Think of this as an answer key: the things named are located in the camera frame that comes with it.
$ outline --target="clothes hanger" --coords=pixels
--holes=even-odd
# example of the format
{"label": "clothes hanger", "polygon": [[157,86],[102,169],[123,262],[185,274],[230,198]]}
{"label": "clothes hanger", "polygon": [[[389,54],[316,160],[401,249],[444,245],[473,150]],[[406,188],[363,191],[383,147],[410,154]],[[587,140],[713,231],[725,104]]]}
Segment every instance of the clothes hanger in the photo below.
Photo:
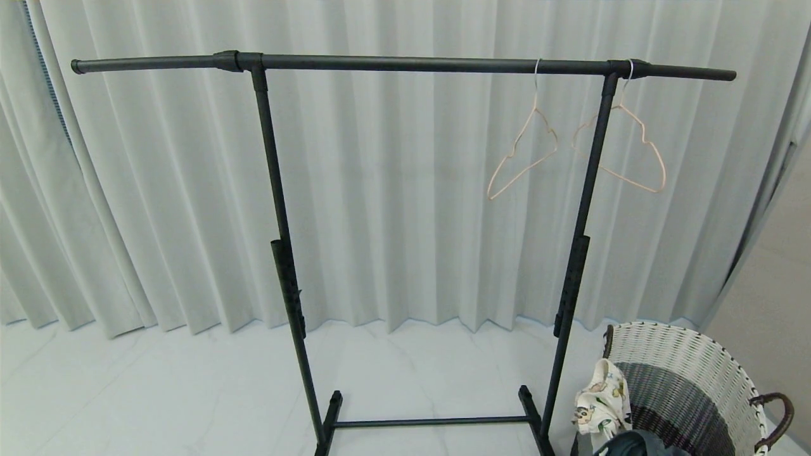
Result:
{"label": "clothes hanger", "polygon": [[[524,175],[524,173],[531,170],[536,165],[540,164],[542,161],[546,160],[547,158],[551,157],[552,154],[557,152],[557,149],[558,149],[557,133],[555,133],[554,128],[549,127],[549,121],[547,121],[547,116],[545,116],[541,112],[541,110],[538,109],[538,65],[540,63],[541,63],[541,59],[539,58],[538,61],[535,62],[535,71],[534,71],[535,95],[534,95],[534,97],[532,99],[532,110],[530,111],[530,115],[526,118],[526,122],[524,122],[524,127],[521,128],[521,131],[518,132],[518,136],[516,136],[515,140],[513,141],[513,150],[510,151],[510,153],[508,153],[507,155],[504,156],[504,158],[501,159],[501,162],[496,167],[496,171],[494,171],[493,175],[490,177],[490,183],[487,185],[487,199],[490,200],[490,201],[493,201],[498,195],[501,195],[501,193],[503,193],[504,190],[507,190],[509,188],[509,186],[513,185],[515,183],[515,181],[517,181],[522,175]],[[504,166],[504,163],[507,160],[509,160],[510,158],[515,157],[515,150],[518,147],[518,142],[521,141],[521,138],[524,136],[524,132],[526,131],[526,128],[532,122],[532,116],[535,113],[538,113],[538,115],[541,116],[541,119],[543,119],[543,124],[547,126],[547,133],[551,133],[552,136],[555,138],[555,148],[551,152],[549,152],[548,154],[544,155],[543,157],[540,157],[538,160],[534,161],[533,163],[530,163],[529,166],[527,166],[526,168],[521,170],[520,173],[516,174],[515,177],[510,179],[510,181],[507,182],[507,185],[505,185],[503,188],[501,188],[501,190],[497,191],[495,193],[495,195],[491,195],[490,193],[491,193],[491,190],[492,190],[492,187],[493,187],[493,182],[495,182],[495,180],[496,180],[496,176],[499,174],[499,171],[501,171],[501,167]]]}
{"label": "clothes hanger", "polygon": [[[649,191],[651,193],[659,193],[660,191],[664,190],[665,183],[667,183],[667,170],[665,169],[665,166],[664,166],[664,160],[662,160],[662,154],[659,153],[659,149],[656,147],[656,144],[654,144],[653,141],[650,141],[645,137],[645,123],[642,120],[640,120],[639,117],[637,117],[636,114],[631,112],[631,110],[626,108],[625,104],[624,104],[625,88],[628,87],[628,82],[630,82],[631,78],[633,77],[633,60],[631,60],[629,58],[628,61],[631,63],[631,73],[628,75],[628,79],[625,80],[625,84],[622,85],[622,93],[620,94],[620,103],[617,104],[617,105],[612,106],[611,109],[612,110],[622,110],[622,111],[624,111],[642,129],[642,143],[644,145],[652,148],[654,150],[654,153],[656,154],[656,158],[659,160],[659,167],[662,169],[662,183],[661,183],[661,185],[659,186],[658,189],[653,189],[651,187],[647,187],[645,185],[642,185],[639,182],[628,179],[625,176],[620,175],[620,174],[616,173],[613,170],[609,170],[608,168],[606,168],[603,165],[600,165],[600,169],[602,169],[603,171],[605,171],[605,172],[607,172],[607,173],[609,173],[609,174],[611,174],[611,175],[613,175],[613,176],[615,176],[615,177],[617,177],[619,179],[624,180],[627,183],[630,183],[631,185],[637,186],[637,187],[641,188],[642,190],[647,190],[647,191]],[[579,149],[577,149],[577,145],[576,145],[577,134],[580,133],[580,130],[582,130],[583,128],[590,127],[591,124],[594,123],[596,118],[597,118],[597,114],[595,114],[594,117],[592,117],[589,122],[583,123],[581,126],[579,126],[577,128],[577,130],[574,131],[574,136],[572,136],[572,148],[575,150],[575,152],[580,153],[583,156],[585,156],[585,154],[580,152]]]}

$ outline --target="clothes rack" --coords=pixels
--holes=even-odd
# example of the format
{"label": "clothes rack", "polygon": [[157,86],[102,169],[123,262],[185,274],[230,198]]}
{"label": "clothes rack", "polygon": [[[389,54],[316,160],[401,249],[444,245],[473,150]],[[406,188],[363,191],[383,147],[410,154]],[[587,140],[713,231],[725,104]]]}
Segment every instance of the clothes rack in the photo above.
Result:
{"label": "clothes rack", "polygon": [[[293,248],[290,243],[290,228],[287,222],[285,197],[282,188],[281,170],[279,169],[278,151],[273,134],[273,124],[268,99],[268,80],[266,70],[342,70],[342,71],[420,71],[452,73],[513,73],[513,74],[549,74],[549,75],[600,75],[603,77],[603,90],[600,97],[599,113],[594,127],[594,138],[586,167],[585,182],[577,211],[572,245],[569,250],[569,261],[566,266],[560,305],[555,318],[554,334],[558,338],[555,361],[552,365],[551,379],[547,391],[543,417],[538,413],[532,394],[526,385],[518,390],[518,398],[524,408],[524,415],[514,416],[478,416],[465,418],[430,418],[430,419],[379,419],[370,421],[339,421],[343,396],[335,391],[329,400],[327,415],[321,420],[318,399],[315,395],[312,373],[304,338],[304,315],[296,278]],[[285,310],[290,322],[298,367],[304,383],[307,404],[310,408],[317,445],[315,456],[327,456],[337,429],[347,428],[382,428],[401,426],[438,426],[450,424],[504,424],[525,423],[530,426],[538,451],[542,456],[554,454],[549,442],[549,424],[560,385],[560,374],[563,370],[566,349],[569,344],[580,290],[583,268],[586,264],[586,253],[589,247],[589,236],[586,236],[586,219],[589,215],[591,197],[594,193],[594,181],[597,178],[600,154],[603,151],[608,117],[619,79],[643,78],[658,76],[668,78],[686,78],[693,80],[731,81],[736,77],[734,71],[712,68],[674,67],[654,65],[642,60],[633,59],[633,75],[628,60],[580,61],[580,60],[541,60],[535,59],[496,59],[496,58],[424,58],[424,57],[366,57],[366,56],[332,56],[332,55],[279,55],[238,52],[227,50],[212,55],[111,58],[100,60],[73,60],[71,68],[75,73],[92,73],[101,71],[159,70],[174,68],[217,68],[224,71],[249,71],[256,94],[259,109],[260,125],[264,140],[264,151],[268,160],[268,172],[272,189],[273,204],[276,210],[279,227],[279,239],[271,241],[273,257],[276,262],[281,292],[285,301]]]}

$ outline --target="cartoon print fabric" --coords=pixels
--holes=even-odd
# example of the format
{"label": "cartoon print fabric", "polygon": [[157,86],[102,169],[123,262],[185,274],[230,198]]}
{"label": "cartoon print fabric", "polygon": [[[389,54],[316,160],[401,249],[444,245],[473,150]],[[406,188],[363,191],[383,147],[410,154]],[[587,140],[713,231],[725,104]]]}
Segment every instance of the cartoon print fabric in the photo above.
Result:
{"label": "cartoon print fabric", "polygon": [[608,359],[597,362],[591,382],[577,393],[574,402],[573,422],[581,434],[591,435],[592,448],[600,448],[616,434],[632,428],[625,377]]}

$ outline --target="laundry basket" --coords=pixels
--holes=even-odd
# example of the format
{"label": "laundry basket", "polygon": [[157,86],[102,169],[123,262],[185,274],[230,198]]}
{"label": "laundry basket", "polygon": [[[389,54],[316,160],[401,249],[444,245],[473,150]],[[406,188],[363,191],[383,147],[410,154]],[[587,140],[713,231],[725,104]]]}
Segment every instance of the laundry basket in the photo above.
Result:
{"label": "laundry basket", "polygon": [[[794,416],[784,394],[760,395],[726,349],[690,329],[610,325],[603,358],[625,375],[633,427],[695,456],[766,455]],[[763,404],[775,399],[785,413],[768,434]]]}

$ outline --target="floor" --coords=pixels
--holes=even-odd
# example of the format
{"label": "floor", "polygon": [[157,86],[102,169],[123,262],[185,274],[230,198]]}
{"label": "floor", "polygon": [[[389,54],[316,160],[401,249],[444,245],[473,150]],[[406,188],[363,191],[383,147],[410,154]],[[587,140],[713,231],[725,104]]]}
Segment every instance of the floor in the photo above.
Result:
{"label": "floor", "polygon": [[[255,322],[228,334],[217,326],[135,331],[106,340],[96,325],[67,332],[3,327],[0,453],[72,455],[313,454],[312,433],[286,326]],[[590,378],[604,327],[573,329],[551,440],[569,454],[576,389]],[[519,319],[471,333],[440,327],[328,322],[307,336],[321,413],[341,389],[343,419],[522,414],[527,384],[539,408],[556,339]],[[537,454],[523,424],[339,430],[334,456]],[[805,454],[781,441],[771,454]]]}

